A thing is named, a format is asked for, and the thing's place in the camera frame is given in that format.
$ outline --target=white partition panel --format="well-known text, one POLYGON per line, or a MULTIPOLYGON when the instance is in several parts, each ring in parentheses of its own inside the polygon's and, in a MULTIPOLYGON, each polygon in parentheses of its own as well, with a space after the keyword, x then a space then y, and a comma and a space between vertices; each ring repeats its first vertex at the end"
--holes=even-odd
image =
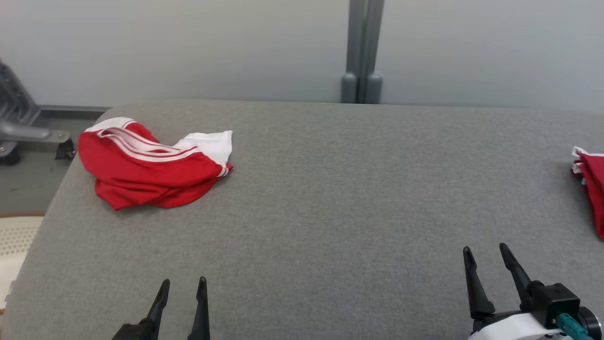
POLYGON ((41 105, 337 102, 347 0, 2 0, 0 58, 41 105))
POLYGON ((386 0, 381 103, 604 113, 601 0, 386 0))

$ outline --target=chair caster wheel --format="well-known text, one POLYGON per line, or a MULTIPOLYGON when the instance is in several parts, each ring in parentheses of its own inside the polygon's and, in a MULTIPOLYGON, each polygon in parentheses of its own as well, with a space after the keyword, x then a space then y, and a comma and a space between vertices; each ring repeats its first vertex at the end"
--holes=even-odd
POLYGON ((19 163, 21 160, 21 156, 19 155, 19 151, 16 149, 12 150, 8 155, 0 157, 0 163, 4 163, 6 165, 15 165, 19 163))
POLYGON ((70 138, 57 146, 57 154, 54 156, 54 159, 72 160, 75 156, 76 148, 74 147, 74 142, 70 138))

